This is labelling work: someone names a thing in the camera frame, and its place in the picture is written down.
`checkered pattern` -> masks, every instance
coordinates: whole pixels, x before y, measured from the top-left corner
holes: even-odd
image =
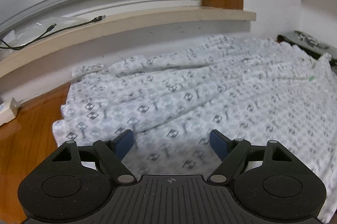
[[[58,145],[91,145],[132,129],[134,147],[123,162],[137,177],[207,177],[220,164],[212,129],[254,145],[276,139],[325,183],[320,219],[336,210],[337,80],[327,55],[315,61],[285,43],[210,37],[88,74],[71,85],[61,111],[53,125]]]

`bed sheet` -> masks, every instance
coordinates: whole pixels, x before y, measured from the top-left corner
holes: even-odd
[[[80,146],[133,130],[123,163],[138,178],[207,177],[220,164],[209,145],[213,129],[253,145],[275,139],[324,182],[319,219],[328,222],[337,207],[336,83],[328,54],[316,61],[288,43],[208,37],[196,48],[134,56],[84,76],[70,86],[53,134],[58,146]]]

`wooden floor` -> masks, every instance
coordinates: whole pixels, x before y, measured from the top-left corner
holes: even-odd
[[[329,222],[330,224],[337,224],[337,215],[335,214],[332,220]]]
[[[0,220],[26,217],[17,199],[20,182],[56,149],[52,124],[62,119],[69,84],[25,103],[17,117],[0,127]]]

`black cable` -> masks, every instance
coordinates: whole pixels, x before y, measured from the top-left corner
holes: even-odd
[[[89,23],[96,23],[98,21],[102,21],[104,18],[105,18],[105,15],[98,16],[96,18],[93,18],[91,21],[87,21],[85,23],[80,23],[80,24],[77,24],[77,25],[73,25],[71,27],[62,28],[62,29],[59,29],[57,31],[54,31],[53,33],[50,33],[50,34],[46,35],[48,32],[50,32],[51,30],[54,29],[54,27],[56,26],[56,24],[54,23],[50,27],[48,27],[47,30],[44,33],[42,33],[40,36],[38,36],[36,39],[34,39],[34,40],[32,40],[32,41],[24,44],[24,45],[21,45],[21,46],[10,46],[4,40],[0,39],[0,42],[4,43],[7,46],[7,47],[0,46],[0,48],[1,49],[11,49],[11,50],[21,50],[21,49],[25,48],[26,46],[30,45],[31,43],[34,43],[34,42],[36,42],[38,40],[47,38],[47,37],[49,37],[51,35],[54,35],[55,33],[58,33],[60,31],[71,29],[71,28],[75,28],[75,27],[80,27],[80,26],[83,26],[83,25],[86,25],[86,24],[89,24]]]

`black object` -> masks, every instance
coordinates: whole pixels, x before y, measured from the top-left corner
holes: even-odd
[[[121,163],[133,143],[130,130],[92,146],[63,143],[19,186],[25,223],[321,223],[324,184],[277,141],[252,146],[213,130],[210,145],[223,162],[207,181],[143,175],[139,182]],[[262,160],[244,172],[249,161]]]
[[[99,21],[102,21],[103,19],[105,19],[105,15],[101,15],[101,16],[98,16],[98,17],[95,17],[93,18],[91,21],[87,21],[85,23],[79,23],[77,25],[72,25],[70,27],[65,27],[65,28],[62,28],[62,29],[59,29],[59,30],[56,30],[54,31],[53,33],[50,33],[50,34],[47,34],[48,32],[52,31],[55,26],[56,26],[56,23],[53,23],[51,26],[49,26],[47,28],[47,30],[45,32],[43,32],[40,36],[38,36],[36,39],[28,42],[28,43],[25,43],[23,45],[20,45],[20,46],[10,46],[9,44],[7,44],[3,39],[0,39],[0,45],[3,43],[4,45],[6,45],[6,47],[3,47],[3,46],[0,46],[0,49],[11,49],[11,50],[21,50],[23,48],[25,48],[26,46],[34,43],[34,42],[37,42],[39,40],[42,40],[44,38],[47,38],[51,35],[54,35],[56,33],[59,33],[61,31],[64,31],[64,30],[68,30],[68,29],[72,29],[72,28],[76,28],[76,27],[80,27],[80,26],[83,26],[83,25],[86,25],[86,24],[89,24],[89,23],[97,23]]]
[[[315,60],[318,60],[322,54],[319,54],[317,52],[314,52],[313,50],[311,50],[308,47],[304,47],[298,43],[295,43],[293,40],[288,39],[285,35],[278,35],[277,36],[277,42],[287,42],[290,45],[297,45],[299,48],[301,48],[304,52],[306,52],[309,56],[313,57]],[[332,60],[329,62],[330,66],[337,66],[337,59],[332,57]]]

